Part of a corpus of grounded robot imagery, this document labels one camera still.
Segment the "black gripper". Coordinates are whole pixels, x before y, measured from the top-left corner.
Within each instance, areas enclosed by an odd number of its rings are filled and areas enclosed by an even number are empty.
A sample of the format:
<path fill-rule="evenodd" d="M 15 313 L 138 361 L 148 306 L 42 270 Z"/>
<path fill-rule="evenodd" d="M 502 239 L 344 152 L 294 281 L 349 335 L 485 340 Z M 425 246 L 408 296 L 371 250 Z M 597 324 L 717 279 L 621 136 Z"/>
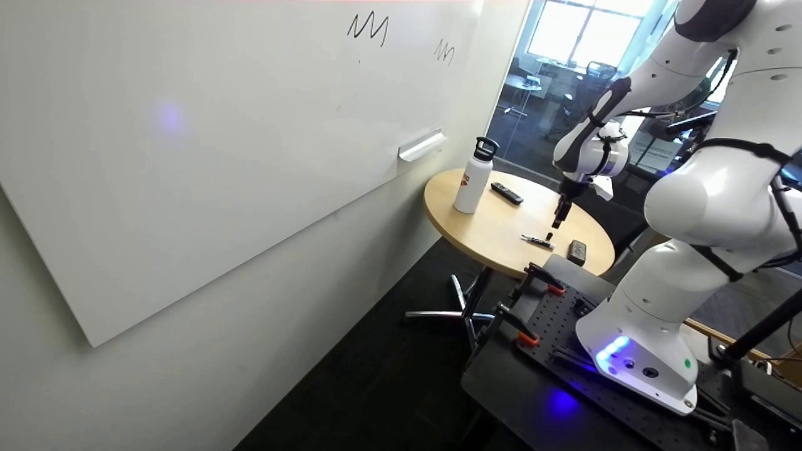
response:
<path fill-rule="evenodd" d="M 554 217 L 550 224 L 550 230 L 556 230 L 562 229 L 562 224 L 566 221 L 570 211 L 571 211 L 571 204 L 587 191 L 587 186 L 582 180 L 571 180 L 571 179 L 564 179 L 560 182 L 560 204 L 556 204 L 556 211 L 554 211 Z"/>

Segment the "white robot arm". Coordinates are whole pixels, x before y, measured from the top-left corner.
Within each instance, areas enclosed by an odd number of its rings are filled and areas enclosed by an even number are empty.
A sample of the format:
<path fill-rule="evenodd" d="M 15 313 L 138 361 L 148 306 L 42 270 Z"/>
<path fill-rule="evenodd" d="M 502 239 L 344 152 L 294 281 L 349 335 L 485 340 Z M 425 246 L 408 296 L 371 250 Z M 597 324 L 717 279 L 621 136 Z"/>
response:
<path fill-rule="evenodd" d="M 681 100 L 723 55 L 735 73 L 708 137 L 645 199 L 663 240 L 577 321 L 601 377 L 680 415 L 696 409 L 699 374 L 681 321 L 744 274 L 800 252 L 800 199 L 779 170 L 802 149 L 802 0 L 680 0 L 660 45 L 554 145 L 566 195 L 620 174 L 621 117 Z"/>

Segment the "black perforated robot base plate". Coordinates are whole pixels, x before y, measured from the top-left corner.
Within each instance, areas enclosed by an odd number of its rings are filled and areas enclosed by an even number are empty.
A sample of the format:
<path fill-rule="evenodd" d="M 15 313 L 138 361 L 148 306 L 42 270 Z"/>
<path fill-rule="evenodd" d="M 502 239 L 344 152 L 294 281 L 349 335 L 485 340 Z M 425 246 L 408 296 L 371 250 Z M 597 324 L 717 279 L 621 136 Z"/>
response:
<path fill-rule="evenodd" d="M 574 335 L 574 324 L 601 304 L 611 293 L 611 286 L 587 270 L 550 270 L 564 286 L 564 296 L 547 293 L 541 281 L 532 281 L 524 270 L 524 281 L 512 291 L 507 304 L 529 331 L 540 335 L 537 348 L 515 346 L 540 366 L 574 366 L 579 370 L 594 370 L 591 358 Z"/>

